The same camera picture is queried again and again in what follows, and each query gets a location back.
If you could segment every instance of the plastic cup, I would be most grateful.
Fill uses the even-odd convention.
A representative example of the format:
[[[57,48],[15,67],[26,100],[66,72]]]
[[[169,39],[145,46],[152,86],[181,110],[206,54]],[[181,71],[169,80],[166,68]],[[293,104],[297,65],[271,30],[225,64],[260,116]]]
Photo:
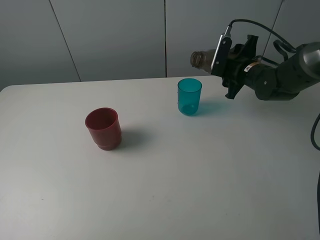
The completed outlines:
[[[194,78],[185,78],[178,83],[178,109],[184,115],[197,112],[202,84]]]
[[[108,107],[98,108],[86,117],[85,125],[102,150],[115,149],[122,140],[118,114]]]

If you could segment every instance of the table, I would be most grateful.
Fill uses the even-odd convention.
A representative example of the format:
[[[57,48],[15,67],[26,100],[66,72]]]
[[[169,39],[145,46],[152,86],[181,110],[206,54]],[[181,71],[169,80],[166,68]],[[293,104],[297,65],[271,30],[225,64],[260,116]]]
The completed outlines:
[[[0,239],[318,239],[320,86],[288,102],[247,87],[230,100],[220,78],[198,77],[190,117],[177,109],[180,79],[0,92]],[[119,115],[114,151],[85,127],[100,107]]]

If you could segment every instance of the red cup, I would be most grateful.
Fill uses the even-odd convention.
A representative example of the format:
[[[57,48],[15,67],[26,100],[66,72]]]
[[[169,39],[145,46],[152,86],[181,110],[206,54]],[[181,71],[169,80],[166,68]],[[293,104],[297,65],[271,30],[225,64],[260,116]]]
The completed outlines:
[[[121,143],[118,114],[108,107],[98,108],[85,118],[93,141],[102,150],[113,150]]]

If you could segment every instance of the white table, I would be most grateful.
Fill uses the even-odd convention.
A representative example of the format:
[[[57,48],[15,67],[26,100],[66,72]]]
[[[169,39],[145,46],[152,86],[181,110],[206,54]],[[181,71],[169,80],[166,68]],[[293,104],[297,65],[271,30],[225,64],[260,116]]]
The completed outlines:
[[[288,102],[203,83],[197,116],[181,78],[20,85],[0,93],[1,240],[314,240],[320,86]],[[119,114],[99,149],[85,117]]]

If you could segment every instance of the cup rim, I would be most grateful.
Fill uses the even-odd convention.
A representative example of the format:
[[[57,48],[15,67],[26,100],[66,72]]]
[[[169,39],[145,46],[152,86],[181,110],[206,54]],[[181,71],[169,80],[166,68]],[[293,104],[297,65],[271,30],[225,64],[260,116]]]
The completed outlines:
[[[88,118],[89,118],[95,111],[98,111],[98,110],[101,110],[101,109],[111,110],[111,111],[115,114],[115,120],[114,120],[114,122],[113,122],[110,126],[108,126],[108,127],[106,127],[106,128],[102,128],[102,129],[93,129],[93,128],[89,127],[89,126],[88,126],[88,123],[87,123]],[[90,113],[86,116],[84,123],[85,123],[85,126],[86,126],[88,129],[90,129],[91,131],[100,132],[100,131],[104,131],[104,130],[106,130],[106,129],[111,128],[113,125],[116,124],[117,121],[118,121],[118,113],[116,112],[116,110],[114,110],[114,109],[112,109],[112,108],[110,108],[110,107],[100,107],[100,108],[97,108],[97,109],[93,110],[92,112],[90,112]]]
[[[195,90],[195,91],[186,91],[186,90],[183,90],[179,87],[179,84],[184,81],[184,80],[187,80],[187,79],[193,79],[193,80],[196,80],[197,82],[200,83],[200,88],[198,90]],[[196,93],[198,91],[200,91],[202,89],[202,83],[198,80],[198,79],[195,79],[195,78],[192,78],[192,77],[187,77],[187,78],[184,78],[184,79],[181,79],[179,82],[178,82],[178,89],[180,89],[181,91],[185,92],[185,93]]]

